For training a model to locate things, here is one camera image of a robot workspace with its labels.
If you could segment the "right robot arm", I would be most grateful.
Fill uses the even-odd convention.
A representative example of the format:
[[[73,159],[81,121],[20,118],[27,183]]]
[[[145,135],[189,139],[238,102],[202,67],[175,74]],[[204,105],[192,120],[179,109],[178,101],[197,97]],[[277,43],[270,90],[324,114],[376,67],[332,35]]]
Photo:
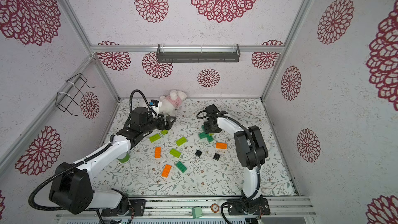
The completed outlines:
[[[196,115],[197,119],[205,119],[205,133],[226,131],[234,137],[237,158],[245,168],[243,201],[253,201],[261,196],[261,167],[268,158],[268,150],[261,130],[256,125],[245,127],[238,120],[230,117],[227,112],[220,111],[214,104],[206,107]]]

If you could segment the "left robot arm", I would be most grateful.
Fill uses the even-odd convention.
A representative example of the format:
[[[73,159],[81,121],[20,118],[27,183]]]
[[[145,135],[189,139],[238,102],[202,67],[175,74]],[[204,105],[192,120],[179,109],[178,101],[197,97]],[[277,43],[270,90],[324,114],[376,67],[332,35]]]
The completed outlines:
[[[94,189],[94,178],[114,160],[128,161],[129,150],[154,130],[170,130],[176,119],[157,114],[152,107],[137,107],[107,144],[74,163],[61,163],[54,176],[30,194],[29,206],[40,211],[66,210],[75,215],[106,208],[117,215],[126,214],[131,208],[129,196],[119,190]]]

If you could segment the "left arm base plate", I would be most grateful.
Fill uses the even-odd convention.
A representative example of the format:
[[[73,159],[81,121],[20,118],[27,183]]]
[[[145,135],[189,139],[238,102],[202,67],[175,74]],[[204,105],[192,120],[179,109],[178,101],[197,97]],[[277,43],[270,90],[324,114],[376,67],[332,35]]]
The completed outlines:
[[[105,217],[122,217],[122,216],[143,216],[145,206],[145,199],[128,199],[122,200],[116,208],[105,208],[101,215]]]

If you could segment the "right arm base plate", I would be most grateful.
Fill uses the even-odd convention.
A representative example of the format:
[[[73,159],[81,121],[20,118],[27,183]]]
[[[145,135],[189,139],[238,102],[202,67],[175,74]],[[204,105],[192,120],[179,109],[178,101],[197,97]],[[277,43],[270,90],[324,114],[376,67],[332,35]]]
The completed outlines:
[[[271,210],[266,198],[258,197],[254,200],[249,200],[244,203],[236,203],[237,199],[229,199],[228,213],[231,216],[238,215],[270,215]]]

